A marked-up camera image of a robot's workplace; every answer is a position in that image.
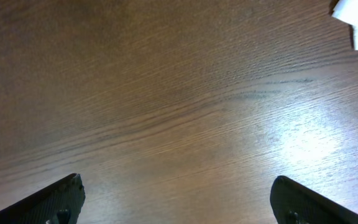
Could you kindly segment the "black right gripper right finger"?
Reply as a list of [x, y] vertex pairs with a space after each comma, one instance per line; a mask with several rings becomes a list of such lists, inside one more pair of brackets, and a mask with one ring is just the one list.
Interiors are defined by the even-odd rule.
[[278, 224], [358, 224], [358, 214], [284, 176], [270, 191], [270, 205]]

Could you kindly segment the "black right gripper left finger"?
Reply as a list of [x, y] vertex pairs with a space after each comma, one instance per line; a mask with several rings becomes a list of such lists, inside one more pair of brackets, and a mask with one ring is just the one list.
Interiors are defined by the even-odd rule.
[[0, 211], [0, 224], [76, 224], [85, 202], [81, 175], [72, 173]]

